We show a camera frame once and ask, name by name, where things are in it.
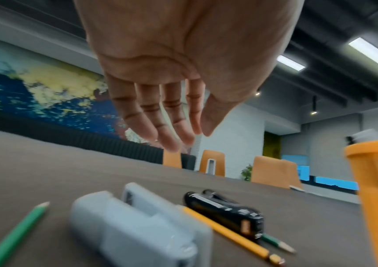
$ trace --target finger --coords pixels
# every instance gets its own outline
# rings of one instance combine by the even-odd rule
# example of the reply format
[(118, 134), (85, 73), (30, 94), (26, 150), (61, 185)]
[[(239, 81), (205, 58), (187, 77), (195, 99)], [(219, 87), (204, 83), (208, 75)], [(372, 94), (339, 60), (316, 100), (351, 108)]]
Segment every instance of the finger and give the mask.
[(165, 122), (159, 106), (159, 86), (136, 84), (136, 89), (140, 107), (158, 132), (158, 142), (168, 151), (179, 151), (180, 144)]
[(164, 84), (161, 86), (162, 104), (170, 118), (171, 125), (181, 141), (191, 146), (195, 142), (195, 134), (187, 123), (181, 105), (181, 83)]
[(111, 101), (127, 126), (143, 139), (154, 142), (158, 138), (158, 132), (137, 103), (135, 84), (107, 73), (105, 80), (108, 84)]
[(203, 134), (210, 136), (225, 116), (239, 103), (220, 101), (213, 94), (210, 94), (201, 115)]
[(189, 119), (195, 134), (202, 134), (201, 112), (205, 97), (205, 83), (201, 79), (186, 80), (186, 100), (189, 106)]

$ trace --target wall mural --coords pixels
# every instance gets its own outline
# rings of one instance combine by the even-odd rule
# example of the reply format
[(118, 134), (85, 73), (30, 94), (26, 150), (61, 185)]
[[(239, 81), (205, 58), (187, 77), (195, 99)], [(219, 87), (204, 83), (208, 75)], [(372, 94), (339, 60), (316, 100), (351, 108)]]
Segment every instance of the wall mural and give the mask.
[(162, 148), (127, 127), (102, 75), (1, 41), (0, 110)]

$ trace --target fluorescent light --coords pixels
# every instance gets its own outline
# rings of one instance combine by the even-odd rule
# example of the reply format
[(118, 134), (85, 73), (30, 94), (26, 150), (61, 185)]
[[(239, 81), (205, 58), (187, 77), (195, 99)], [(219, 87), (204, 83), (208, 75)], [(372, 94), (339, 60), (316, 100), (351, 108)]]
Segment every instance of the fluorescent light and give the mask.
[(297, 62), (295, 62), (295, 61), (293, 61), (291, 59), (288, 59), (288, 58), (286, 58), (283, 55), (279, 55), (277, 57), (277, 61), (281, 62), (282, 64), (287, 65), (290, 68), (293, 68), (293, 69), (295, 69), (297, 71), (300, 71), (300, 70), (306, 68), (305, 66), (303, 66), (303, 65), (301, 65), (301, 64), (299, 64), (299, 63), (297, 63)]
[(349, 45), (378, 63), (378, 48), (366, 42), (364, 39), (359, 37), (356, 40), (350, 42)]

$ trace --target chair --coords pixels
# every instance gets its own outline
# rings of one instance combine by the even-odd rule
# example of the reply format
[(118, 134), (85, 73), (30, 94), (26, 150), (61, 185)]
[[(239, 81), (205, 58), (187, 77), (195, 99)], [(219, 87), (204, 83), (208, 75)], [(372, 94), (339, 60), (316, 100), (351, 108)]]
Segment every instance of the chair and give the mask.
[(162, 165), (181, 169), (181, 153), (170, 153), (167, 150), (164, 150), (164, 154), (162, 155)]
[(265, 156), (255, 157), (251, 181), (287, 189), (290, 186), (303, 188), (296, 163)]
[(199, 172), (225, 177), (225, 154), (214, 150), (204, 150)]

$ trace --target gray table surface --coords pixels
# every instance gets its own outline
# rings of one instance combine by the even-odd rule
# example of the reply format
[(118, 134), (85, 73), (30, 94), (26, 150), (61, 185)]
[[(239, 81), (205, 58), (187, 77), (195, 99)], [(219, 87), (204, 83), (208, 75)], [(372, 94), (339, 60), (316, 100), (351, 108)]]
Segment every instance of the gray table surface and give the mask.
[[(291, 255), (265, 245), (289, 267), (375, 266), (359, 205), (0, 132), (0, 240), (33, 206), (51, 201), (49, 212), (6, 266), (107, 266), (72, 236), (68, 212), (82, 195), (108, 190), (120, 196), (129, 182), (176, 204), (188, 191), (211, 188), (259, 209), (266, 232), (298, 251)], [(269, 264), (215, 234), (212, 266)]]

